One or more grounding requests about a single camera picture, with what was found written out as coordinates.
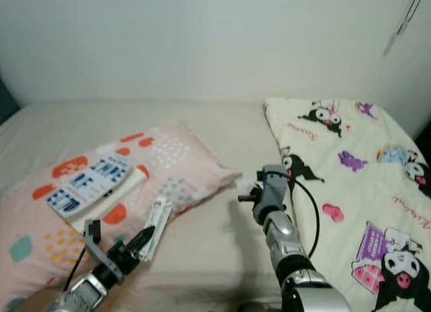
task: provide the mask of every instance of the polka dot pillowcase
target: polka dot pillowcase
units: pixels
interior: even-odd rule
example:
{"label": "polka dot pillowcase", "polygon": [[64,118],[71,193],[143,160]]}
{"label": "polka dot pillowcase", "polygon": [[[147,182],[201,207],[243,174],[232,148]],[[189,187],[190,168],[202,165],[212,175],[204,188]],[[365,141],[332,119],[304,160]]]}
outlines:
{"label": "polka dot pillowcase", "polygon": [[[185,123],[123,137],[86,154],[50,165],[0,192],[0,311],[63,281],[84,240],[44,202],[65,181],[109,152],[132,159],[147,175],[102,219],[104,250],[142,229],[159,195],[172,200],[170,220],[232,182],[235,171]],[[79,272],[92,268],[84,256]]]}

